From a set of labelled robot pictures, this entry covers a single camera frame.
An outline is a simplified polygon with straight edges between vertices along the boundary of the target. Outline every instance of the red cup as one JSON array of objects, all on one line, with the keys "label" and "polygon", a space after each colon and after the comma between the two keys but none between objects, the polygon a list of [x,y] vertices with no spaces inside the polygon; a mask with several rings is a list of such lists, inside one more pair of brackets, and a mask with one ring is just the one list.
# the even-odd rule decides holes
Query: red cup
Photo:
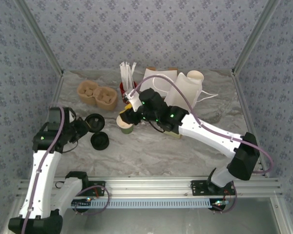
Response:
[{"label": "red cup", "polygon": [[121,94],[122,94],[123,102],[124,102],[125,104],[129,104],[129,101],[125,101],[125,100],[124,100],[124,97],[123,97],[123,94],[124,94],[126,91],[124,90],[124,87],[123,87],[123,83],[122,83],[122,82],[120,83],[119,88],[121,89]]}]

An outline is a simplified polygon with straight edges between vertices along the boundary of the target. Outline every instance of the paper cup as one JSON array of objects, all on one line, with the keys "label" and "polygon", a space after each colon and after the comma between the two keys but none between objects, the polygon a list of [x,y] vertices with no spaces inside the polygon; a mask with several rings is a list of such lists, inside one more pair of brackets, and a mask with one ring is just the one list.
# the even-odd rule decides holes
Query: paper cup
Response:
[{"label": "paper cup", "polygon": [[133,124],[125,123],[124,121],[122,121],[122,118],[120,116],[117,116],[116,123],[124,134],[129,134],[133,131]]}]

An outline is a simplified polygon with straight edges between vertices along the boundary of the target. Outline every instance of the black lid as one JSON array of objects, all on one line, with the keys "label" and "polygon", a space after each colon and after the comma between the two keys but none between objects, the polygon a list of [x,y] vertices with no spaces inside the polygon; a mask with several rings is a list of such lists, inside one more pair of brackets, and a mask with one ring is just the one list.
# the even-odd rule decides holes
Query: black lid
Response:
[{"label": "black lid", "polygon": [[92,147],[96,150],[105,150],[109,145],[109,139],[106,133],[98,132],[92,135],[90,140]]},{"label": "black lid", "polygon": [[100,114],[91,114],[87,116],[85,121],[89,124],[91,133],[97,133],[104,128],[105,121],[102,115]]}]

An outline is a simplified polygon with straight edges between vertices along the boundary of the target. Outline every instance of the blue floral wallpaper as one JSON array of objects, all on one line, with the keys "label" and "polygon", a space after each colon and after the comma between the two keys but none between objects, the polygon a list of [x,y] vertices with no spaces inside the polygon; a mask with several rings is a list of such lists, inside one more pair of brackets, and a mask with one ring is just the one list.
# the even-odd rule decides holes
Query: blue floral wallpaper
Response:
[{"label": "blue floral wallpaper", "polygon": [[0,0],[0,230],[16,180],[28,178],[32,137],[45,121],[57,76],[12,0]]},{"label": "blue floral wallpaper", "polygon": [[239,79],[293,216],[293,0],[282,0]]},{"label": "blue floral wallpaper", "polygon": [[231,68],[267,0],[26,0],[63,69]]}]

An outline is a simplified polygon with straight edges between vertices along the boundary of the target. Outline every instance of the patterned wallpaper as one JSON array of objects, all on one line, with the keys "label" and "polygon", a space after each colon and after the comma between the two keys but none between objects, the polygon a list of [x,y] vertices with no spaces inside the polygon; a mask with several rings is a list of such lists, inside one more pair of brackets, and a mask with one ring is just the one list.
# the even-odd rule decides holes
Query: patterned wallpaper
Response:
[{"label": "patterned wallpaper", "polygon": [[61,67],[231,68],[267,0],[26,0]]},{"label": "patterned wallpaper", "polygon": [[281,1],[239,78],[293,216],[293,0]]},{"label": "patterned wallpaper", "polygon": [[57,76],[12,0],[0,0],[0,229],[27,178]]}]

